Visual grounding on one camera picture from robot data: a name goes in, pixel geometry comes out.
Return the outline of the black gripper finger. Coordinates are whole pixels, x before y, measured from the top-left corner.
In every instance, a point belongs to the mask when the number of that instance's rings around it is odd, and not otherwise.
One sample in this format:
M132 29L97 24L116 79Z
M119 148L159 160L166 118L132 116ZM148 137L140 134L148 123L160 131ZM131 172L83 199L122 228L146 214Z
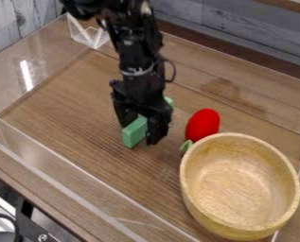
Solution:
M148 118L147 121L147 144L155 145L160 139L167 135L170 123L171 123L171 112L159 112Z
M132 105L118 97L112 98L112 106L119 124L124 128L135 120L138 113L131 109Z

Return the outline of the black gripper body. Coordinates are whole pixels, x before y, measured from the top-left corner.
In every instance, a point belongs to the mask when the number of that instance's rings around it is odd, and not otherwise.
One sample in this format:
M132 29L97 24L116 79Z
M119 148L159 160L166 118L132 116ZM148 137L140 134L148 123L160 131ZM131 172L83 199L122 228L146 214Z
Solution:
M120 70L123 79L112 79L108 82L111 87L111 99L118 97L127 101L131 109L138 113L140 110L151 110L154 113L166 112L168 109L164 103L166 75L163 67L152 67L144 71L128 72Z

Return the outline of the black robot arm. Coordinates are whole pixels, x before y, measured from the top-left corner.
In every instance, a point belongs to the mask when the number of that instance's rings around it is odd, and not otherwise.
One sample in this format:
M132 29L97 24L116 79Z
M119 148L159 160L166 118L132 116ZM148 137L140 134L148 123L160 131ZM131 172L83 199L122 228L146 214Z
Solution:
M163 36L156 27L150 0L59 0L64 10L79 20L93 19L108 34L118 54L122 79L108 82L111 101L120 126L147 119L146 139L156 144L167 135L172 107L164 99L164 65L160 55Z

